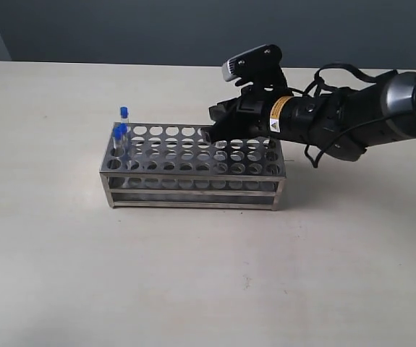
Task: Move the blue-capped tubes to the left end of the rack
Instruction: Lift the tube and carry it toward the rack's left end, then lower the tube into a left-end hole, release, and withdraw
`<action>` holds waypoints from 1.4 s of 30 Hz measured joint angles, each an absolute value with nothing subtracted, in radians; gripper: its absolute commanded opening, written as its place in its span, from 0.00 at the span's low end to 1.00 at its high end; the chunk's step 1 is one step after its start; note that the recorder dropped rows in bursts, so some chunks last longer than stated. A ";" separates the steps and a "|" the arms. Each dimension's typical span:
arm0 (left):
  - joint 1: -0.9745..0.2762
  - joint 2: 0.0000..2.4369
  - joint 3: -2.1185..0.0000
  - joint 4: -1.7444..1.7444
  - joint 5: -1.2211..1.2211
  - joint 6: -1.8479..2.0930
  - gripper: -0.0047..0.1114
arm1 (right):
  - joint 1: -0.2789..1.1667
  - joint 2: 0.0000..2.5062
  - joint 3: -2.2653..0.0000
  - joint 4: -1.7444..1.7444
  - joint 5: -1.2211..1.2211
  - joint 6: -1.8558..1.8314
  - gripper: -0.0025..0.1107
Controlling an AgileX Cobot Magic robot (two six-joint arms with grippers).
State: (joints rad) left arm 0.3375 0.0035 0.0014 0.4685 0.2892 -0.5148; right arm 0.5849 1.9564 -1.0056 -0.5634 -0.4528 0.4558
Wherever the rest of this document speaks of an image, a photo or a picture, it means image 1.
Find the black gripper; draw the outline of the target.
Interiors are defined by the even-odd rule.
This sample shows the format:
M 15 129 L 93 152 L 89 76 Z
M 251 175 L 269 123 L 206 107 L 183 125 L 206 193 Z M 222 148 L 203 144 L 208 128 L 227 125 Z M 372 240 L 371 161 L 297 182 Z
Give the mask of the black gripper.
M 236 85 L 242 86 L 240 96 L 208 108 L 215 124 L 205 128 L 205 141 L 269 137 L 322 145 L 328 139 L 322 125 L 330 94 L 311 96 L 305 91 L 293 91 L 280 67 L 281 49 L 267 46 L 260 68 L 236 79 Z

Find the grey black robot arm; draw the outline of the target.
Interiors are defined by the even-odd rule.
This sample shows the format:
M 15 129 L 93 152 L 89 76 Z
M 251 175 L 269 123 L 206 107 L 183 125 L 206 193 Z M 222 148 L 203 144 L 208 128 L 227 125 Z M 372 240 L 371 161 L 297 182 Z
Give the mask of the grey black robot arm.
M 355 162 L 369 147 L 416 139 L 416 72 L 390 70 L 370 76 L 351 64 L 327 64 L 366 84 L 364 89 L 328 85 L 319 73 L 305 90 L 288 86 L 281 49 L 261 45 L 222 66 L 238 97 L 211 106 L 206 142 L 270 139 L 316 147 L 320 155 Z

